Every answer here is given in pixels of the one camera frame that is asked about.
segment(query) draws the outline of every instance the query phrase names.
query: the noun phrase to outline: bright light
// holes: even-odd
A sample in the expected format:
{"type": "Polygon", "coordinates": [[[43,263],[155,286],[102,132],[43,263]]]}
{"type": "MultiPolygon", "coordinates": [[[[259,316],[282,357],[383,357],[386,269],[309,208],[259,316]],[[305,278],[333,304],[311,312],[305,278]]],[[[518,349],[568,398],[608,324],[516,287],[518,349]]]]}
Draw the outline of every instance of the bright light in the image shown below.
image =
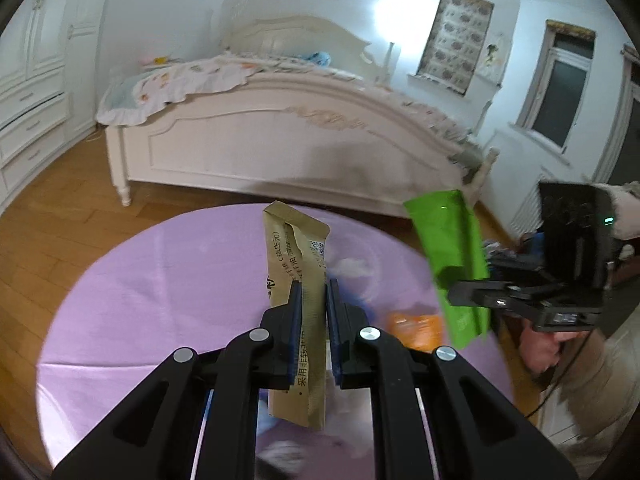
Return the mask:
{"type": "Polygon", "coordinates": [[[425,35],[431,27],[433,0],[378,0],[375,6],[376,28],[389,43],[397,43],[406,52],[424,48],[425,35]]]}

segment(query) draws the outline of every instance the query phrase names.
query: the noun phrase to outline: round table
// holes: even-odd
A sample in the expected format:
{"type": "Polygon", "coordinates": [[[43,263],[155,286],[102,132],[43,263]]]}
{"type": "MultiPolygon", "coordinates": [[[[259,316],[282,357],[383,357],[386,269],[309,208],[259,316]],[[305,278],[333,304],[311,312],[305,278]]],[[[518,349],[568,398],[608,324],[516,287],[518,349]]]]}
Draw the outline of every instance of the round table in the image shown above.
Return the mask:
{"type": "MultiPolygon", "coordinates": [[[[258,326],[269,307],[265,206],[178,216],[114,248],[84,273],[60,307],[38,363],[38,417],[53,465],[174,349],[222,348],[258,326]]],[[[331,228],[328,273],[371,309],[373,324],[382,325],[390,310],[439,310],[423,256],[355,220],[299,209],[331,228]]],[[[462,355],[512,398],[493,334],[476,338],[462,355]]],[[[353,459],[335,439],[285,422],[265,436],[314,448],[304,478],[373,478],[371,452],[353,459]]]]}

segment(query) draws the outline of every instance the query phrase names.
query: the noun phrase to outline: orange package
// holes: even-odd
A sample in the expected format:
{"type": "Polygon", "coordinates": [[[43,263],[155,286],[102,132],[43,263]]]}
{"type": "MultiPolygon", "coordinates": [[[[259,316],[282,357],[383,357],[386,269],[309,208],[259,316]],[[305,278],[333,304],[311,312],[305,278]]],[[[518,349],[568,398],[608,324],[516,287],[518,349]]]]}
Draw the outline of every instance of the orange package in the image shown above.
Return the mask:
{"type": "Polygon", "coordinates": [[[408,316],[392,312],[388,316],[388,331],[407,348],[421,352],[433,352],[444,344],[444,323],[440,316],[408,316]]]}

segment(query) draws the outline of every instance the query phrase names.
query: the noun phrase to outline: bed leg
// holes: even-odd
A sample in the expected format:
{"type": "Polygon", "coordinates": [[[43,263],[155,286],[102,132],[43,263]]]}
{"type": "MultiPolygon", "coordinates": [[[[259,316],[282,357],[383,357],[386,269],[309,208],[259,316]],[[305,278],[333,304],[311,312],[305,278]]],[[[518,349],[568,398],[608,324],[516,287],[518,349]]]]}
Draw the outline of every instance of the bed leg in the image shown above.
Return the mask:
{"type": "Polygon", "coordinates": [[[498,155],[500,155],[500,150],[498,148],[489,149],[489,153],[486,156],[486,159],[482,163],[482,166],[476,171],[473,180],[463,186],[462,193],[465,196],[466,204],[469,207],[473,207],[476,205],[476,202],[480,200],[480,193],[482,192],[482,186],[486,181],[489,172],[491,171],[491,167],[494,162],[498,159],[498,155]]]}
{"type": "Polygon", "coordinates": [[[118,191],[122,205],[126,207],[131,204],[131,193],[129,181],[127,180],[127,162],[124,156],[122,128],[108,126],[106,137],[111,181],[118,191]]]}

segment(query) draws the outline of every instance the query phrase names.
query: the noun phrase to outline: bed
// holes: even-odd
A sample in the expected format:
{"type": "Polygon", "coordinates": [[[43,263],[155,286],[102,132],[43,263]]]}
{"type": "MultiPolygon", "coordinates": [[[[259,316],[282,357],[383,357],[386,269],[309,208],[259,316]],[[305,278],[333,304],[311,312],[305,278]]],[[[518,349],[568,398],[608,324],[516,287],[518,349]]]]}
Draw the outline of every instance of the bed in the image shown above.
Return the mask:
{"type": "MultiPolygon", "coordinates": [[[[385,69],[366,41],[327,20],[293,16],[260,20],[223,44],[222,56],[135,78],[139,107],[126,110],[133,117],[103,99],[98,122],[108,124],[111,177],[124,206],[131,181],[400,217],[406,200],[429,191],[463,189],[471,204],[478,199],[497,153],[483,157],[468,128],[377,85],[385,69]],[[330,53],[331,68],[290,58],[316,50],[330,53]],[[469,153],[476,162],[465,162],[469,153]]],[[[130,98],[119,85],[108,94],[130,98]]]]}

